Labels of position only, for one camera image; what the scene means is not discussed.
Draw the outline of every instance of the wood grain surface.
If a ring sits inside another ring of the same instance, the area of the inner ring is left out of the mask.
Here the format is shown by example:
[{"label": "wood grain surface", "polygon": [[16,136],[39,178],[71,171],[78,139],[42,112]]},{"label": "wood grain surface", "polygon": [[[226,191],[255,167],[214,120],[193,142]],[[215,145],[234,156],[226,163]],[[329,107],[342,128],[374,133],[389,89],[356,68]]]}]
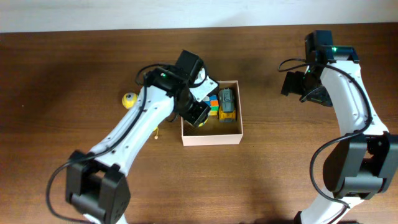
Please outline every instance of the wood grain surface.
[{"label": "wood grain surface", "polygon": [[[154,62],[198,54],[217,80],[239,80],[244,136],[240,145],[183,147],[180,122],[160,125],[127,177],[129,223],[278,223],[315,196],[313,152],[339,136],[333,108],[280,94],[278,64],[304,57],[304,37],[331,29],[335,44],[353,45],[373,106],[398,133],[398,24],[110,30],[0,34],[0,223],[64,223],[45,206],[50,174],[75,150],[88,151],[126,114],[123,94]],[[322,164],[316,163],[322,184]],[[51,199],[64,201],[65,173]],[[398,180],[355,207],[345,220],[396,223]]]}]

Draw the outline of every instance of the toy car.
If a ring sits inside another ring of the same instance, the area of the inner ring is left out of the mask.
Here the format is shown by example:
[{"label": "toy car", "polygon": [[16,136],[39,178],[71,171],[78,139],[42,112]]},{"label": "toy car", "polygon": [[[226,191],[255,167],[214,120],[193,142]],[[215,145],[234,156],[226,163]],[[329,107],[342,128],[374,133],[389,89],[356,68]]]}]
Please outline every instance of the toy car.
[{"label": "toy car", "polygon": [[221,122],[232,122],[236,120],[235,96],[231,89],[224,89],[218,93],[220,107],[218,108],[218,119]]}]

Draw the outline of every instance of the rubik's cube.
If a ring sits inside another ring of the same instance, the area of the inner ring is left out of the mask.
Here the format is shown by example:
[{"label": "rubik's cube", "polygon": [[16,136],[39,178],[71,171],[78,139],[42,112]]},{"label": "rubik's cube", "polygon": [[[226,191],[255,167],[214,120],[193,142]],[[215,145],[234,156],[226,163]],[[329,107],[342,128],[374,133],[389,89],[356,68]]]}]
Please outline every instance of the rubik's cube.
[{"label": "rubik's cube", "polygon": [[209,115],[211,116],[217,116],[218,112],[218,100],[217,100],[217,95],[213,96],[206,96],[203,101],[211,107],[211,111],[209,112]]}]

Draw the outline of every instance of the open box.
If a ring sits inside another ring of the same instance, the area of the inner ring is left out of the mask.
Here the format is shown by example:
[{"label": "open box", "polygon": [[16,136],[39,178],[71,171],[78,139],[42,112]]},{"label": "open box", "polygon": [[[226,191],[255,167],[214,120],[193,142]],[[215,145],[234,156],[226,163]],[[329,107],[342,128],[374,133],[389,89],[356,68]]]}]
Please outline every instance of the open box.
[{"label": "open box", "polygon": [[181,118],[182,144],[184,146],[206,146],[239,144],[243,137],[241,100],[238,81],[219,81],[220,90],[230,88],[235,95],[236,121],[224,123],[217,116],[209,116],[206,124],[194,128]]}]

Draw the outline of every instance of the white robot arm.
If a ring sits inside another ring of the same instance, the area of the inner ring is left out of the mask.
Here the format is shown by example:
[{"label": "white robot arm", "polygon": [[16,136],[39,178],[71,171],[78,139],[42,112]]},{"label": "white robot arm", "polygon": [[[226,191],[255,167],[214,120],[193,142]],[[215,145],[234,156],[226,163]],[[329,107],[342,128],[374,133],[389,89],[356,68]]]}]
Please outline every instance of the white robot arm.
[{"label": "white robot arm", "polygon": [[[144,76],[137,103],[119,124],[88,154],[75,151],[50,178],[46,201],[55,216],[70,222],[126,224],[124,211],[130,199],[126,176],[153,130],[172,112],[193,126],[207,119],[210,107],[202,99],[217,92],[218,83],[208,76],[203,61],[184,50],[175,65],[155,65]],[[89,221],[61,216],[51,206],[51,183],[65,167],[66,201]],[[99,171],[103,177],[96,175]]]},{"label": "white robot arm", "polygon": [[[355,205],[387,190],[397,169],[398,137],[390,135],[376,114],[361,79],[359,59],[352,47],[333,45],[331,32],[316,30],[305,39],[305,64],[280,70],[307,67],[305,73],[288,72],[281,93],[299,94],[306,100],[333,106],[342,137],[322,146],[310,165],[312,184],[318,197],[295,224],[335,224]],[[339,143],[323,166],[325,187],[313,178],[313,163],[319,152]],[[365,159],[368,151],[372,158]]]}]

